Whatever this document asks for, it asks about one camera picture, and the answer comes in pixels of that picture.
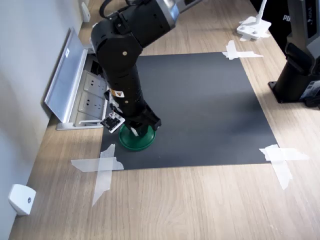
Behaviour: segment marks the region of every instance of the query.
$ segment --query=metal flap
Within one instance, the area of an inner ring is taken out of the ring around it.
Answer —
[[[62,123],[69,121],[87,52],[72,28],[44,99]]]

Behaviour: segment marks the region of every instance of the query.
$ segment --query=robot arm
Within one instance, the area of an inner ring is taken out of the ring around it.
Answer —
[[[277,82],[269,85],[279,103],[316,97],[320,89],[320,6],[317,0],[288,0],[291,34],[287,63]]]
[[[106,98],[136,135],[144,136],[149,126],[154,131],[161,126],[144,100],[137,58],[143,48],[175,27],[180,13],[200,1],[142,0],[112,13],[92,29],[92,45],[110,91]]]

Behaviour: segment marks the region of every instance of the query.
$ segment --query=green object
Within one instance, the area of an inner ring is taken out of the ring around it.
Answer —
[[[134,133],[125,125],[122,125],[119,131],[120,143],[131,151],[141,151],[149,147],[156,138],[156,131],[151,126],[144,136],[135,136]]]

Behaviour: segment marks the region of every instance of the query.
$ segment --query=wooden table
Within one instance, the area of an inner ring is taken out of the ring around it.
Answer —
[[[101,2],[90,1],[83,43]],[[123,5],[114,0],[108,9]],[[319,239],[320,111],[276,102],[267,82],[278,79],[285,56],[272,37],[240,42],[234,33],[255,14],[248,0],[204,0],[143,55],[222,52],[229,40],[238,51],[263,55],[241,62],[275,138],[311,157],[288,162],[287,189],[271,164],[124,170],[112,174],[111,189],[91,207],[96,173],[82,173],[70,160],[97,158],[103,130],[56,131],[53,118],[27,184],[37,191],[34,207],[16,218],[10,239]]]

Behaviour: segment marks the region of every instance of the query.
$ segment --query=power outlet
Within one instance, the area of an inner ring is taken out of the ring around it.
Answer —
[[[82,92],[79,104],[79,112],[88,114],[97,119],[102,119],[105,100],[88,92]]]
[[[107,84],[103,79],[99,79],[97,76],[87,72],[83,89],[100,98],[104,98]]]

